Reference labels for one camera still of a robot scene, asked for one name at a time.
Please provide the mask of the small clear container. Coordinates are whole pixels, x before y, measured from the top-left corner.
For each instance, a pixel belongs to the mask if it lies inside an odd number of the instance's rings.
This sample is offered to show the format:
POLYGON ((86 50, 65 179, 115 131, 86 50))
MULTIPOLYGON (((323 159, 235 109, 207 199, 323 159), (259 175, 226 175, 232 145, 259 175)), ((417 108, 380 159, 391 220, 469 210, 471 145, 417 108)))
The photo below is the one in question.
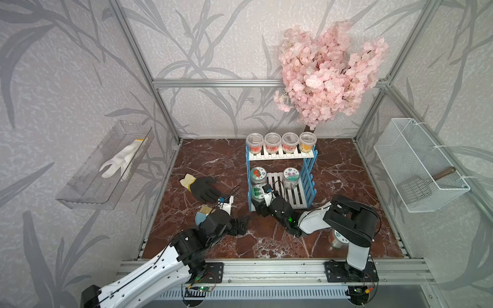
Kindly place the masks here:
POLYGON ((317 136, 312 132, 303 132, 299 135, 299 150, 303 153, 312 151, 317 143, 317 136))

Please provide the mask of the clear seed container red label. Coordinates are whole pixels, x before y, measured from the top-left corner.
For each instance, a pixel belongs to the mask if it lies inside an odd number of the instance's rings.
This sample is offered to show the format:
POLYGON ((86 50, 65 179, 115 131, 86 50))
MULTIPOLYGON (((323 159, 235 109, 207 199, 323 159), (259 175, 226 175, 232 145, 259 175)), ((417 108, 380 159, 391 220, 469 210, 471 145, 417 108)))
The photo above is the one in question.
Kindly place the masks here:
POLYGON ((264 137, 260 133, 251 133, 246 137, 246 145, 250 153, 257 155, 263 149, 264 137))

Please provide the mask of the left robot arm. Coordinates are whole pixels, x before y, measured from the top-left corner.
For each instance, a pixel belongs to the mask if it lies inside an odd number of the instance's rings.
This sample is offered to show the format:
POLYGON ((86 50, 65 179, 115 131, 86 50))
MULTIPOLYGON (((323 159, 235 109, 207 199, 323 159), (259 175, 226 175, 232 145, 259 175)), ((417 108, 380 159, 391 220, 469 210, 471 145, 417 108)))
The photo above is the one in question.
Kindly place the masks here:
POLYGON ((143 307, 169 289, 208 275, 205 255, 225 236, 246 234, 249 217, 233 218, 225 210, 209 214, 199 225, 179 232, 161 252, 138 269, 104 287, 86 288, 82 307, 143 307))

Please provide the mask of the carrot lid seed container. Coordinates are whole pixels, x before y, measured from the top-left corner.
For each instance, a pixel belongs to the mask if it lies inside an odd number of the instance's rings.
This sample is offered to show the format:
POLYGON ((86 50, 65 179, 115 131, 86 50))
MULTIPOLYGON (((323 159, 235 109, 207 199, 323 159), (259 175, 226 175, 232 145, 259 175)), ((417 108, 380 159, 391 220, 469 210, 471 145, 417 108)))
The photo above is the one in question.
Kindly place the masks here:
POLYGON ((329 243, 334 249, 341 249, 349 245, 349 240, 346 239, 340 232, 335 229, 329 233, 329 243))

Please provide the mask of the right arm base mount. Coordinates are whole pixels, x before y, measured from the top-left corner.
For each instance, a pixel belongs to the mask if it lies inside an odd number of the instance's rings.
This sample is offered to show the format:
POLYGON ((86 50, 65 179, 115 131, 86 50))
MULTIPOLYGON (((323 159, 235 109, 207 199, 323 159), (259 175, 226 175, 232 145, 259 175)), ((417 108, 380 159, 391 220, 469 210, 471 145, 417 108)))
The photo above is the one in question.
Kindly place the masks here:
POLYGON ((372 261, 367 261, 364 270, 358 270, 349 266, 345 261, 329 260, 323 263, 327 282, 332 283, 363 283, 380 281, 377 269, 372 261))

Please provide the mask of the strawberry lid seed container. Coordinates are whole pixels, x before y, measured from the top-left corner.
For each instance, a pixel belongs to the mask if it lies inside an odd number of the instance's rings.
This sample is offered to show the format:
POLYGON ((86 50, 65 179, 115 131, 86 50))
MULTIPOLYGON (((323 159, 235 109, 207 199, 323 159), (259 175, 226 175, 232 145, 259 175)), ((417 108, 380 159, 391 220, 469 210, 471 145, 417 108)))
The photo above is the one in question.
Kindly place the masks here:
POLYGON ((262 167, 254 167, 250 170, 250 182, 252 186, 265 185, 267 183, 267 171, 262 167))

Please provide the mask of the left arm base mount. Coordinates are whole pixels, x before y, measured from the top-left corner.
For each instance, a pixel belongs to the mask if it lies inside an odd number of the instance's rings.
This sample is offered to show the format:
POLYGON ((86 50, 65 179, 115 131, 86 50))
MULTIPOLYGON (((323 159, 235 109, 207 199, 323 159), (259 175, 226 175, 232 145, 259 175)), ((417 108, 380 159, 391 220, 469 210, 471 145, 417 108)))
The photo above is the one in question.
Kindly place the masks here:
POLYGON ((197 268, 187 281, 188 284, 221 284, 225 263, 215 260, 205 261, 201 267, 197 268))

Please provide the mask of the green label seed container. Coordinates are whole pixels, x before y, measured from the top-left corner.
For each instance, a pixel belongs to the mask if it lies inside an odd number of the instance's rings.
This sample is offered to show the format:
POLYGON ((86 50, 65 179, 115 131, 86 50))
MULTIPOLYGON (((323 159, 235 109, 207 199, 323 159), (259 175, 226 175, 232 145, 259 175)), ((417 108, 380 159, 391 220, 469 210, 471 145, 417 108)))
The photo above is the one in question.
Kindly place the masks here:
POLYGON ((253 201, 258 203, 264 202, 263 184, 255 184, 251 187, 250 196, 253 201))

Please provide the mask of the pink flower lid container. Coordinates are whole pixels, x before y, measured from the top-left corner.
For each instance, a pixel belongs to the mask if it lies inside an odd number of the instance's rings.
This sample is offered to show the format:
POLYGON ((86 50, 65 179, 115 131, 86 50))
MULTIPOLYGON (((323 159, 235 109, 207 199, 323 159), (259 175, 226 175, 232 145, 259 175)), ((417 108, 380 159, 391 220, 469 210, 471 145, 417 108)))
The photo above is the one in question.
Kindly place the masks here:
POLYGON ((296 168, 286 168, 282 173, 282 184, 285 189, 294 189, 300 180, 300 172, 296 168))

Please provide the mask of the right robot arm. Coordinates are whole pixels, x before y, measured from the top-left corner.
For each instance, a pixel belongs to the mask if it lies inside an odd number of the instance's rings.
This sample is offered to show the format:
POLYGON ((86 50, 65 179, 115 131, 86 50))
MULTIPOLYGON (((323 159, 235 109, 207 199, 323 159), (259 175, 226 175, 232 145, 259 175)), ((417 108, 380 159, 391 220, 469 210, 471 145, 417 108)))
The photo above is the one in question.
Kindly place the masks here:
POLYGON ((323 229, 333 229, 349 241, 346 265, 363 272, 367 267, 370 248, 381 221, 370 206, 342 195, 336 195, 326 205, 297 212, 281 195, 271 192, 263 201, 252 201, 255 211, 274 217, 286 231, 295 237, 305 237, 323 229))

